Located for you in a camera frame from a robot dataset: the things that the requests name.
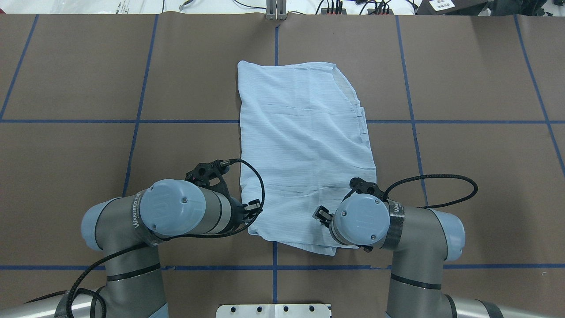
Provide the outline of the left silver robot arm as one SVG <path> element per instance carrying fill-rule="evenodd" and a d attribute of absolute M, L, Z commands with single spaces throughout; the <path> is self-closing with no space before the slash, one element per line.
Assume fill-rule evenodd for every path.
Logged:
<path fill-rule="evenodd" d="M 246 229 L 264 199 L 243 204 L 227 189 L 165 179 L 91 207 L 86 244 L 104 258 L 73 285 L 1 311 L 3 318 L 167 318 L 158 246 L 177 238 L 223 238 Z"/>

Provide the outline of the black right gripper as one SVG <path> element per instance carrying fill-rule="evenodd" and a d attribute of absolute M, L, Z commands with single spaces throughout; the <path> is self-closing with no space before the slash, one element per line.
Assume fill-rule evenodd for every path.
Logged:
<path fill-rule="evenodd" d="M 334 215 L 335 214 L 327 210 L 326 207 L 320 205 L 319 207 L 316 208 L 315 212 L 313 213 L 313 218 L 319 221 L 327 229 L 331 229 L 331 224 L 333 222 Z"/>

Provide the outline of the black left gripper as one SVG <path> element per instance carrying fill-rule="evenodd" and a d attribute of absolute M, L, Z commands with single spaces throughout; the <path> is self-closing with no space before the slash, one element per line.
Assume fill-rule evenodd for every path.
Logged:
<path fill-rule="evenodd" d="M 250 213 L 260 213 L 262 211 L 261 200 L 249 201 L 243 204 L 234 197 L 230 197 L 231 218 L 229 230 L 240 230 L 248 226 L 252 221 Z"/>

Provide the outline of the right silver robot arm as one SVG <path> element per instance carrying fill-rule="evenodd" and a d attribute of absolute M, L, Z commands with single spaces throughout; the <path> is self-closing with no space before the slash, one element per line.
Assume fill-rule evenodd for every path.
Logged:
<path fill-rule="evenodd" d="M 464 225 L 455 215 L 355 194 L 342 201 L 335 212 L 317 207 L 313 217 L 338 244 L 393 252 L 385 312 L 388 318 L 542 316 L 442 292 L 444 263 L 457 260 L 466 243 Z"/>

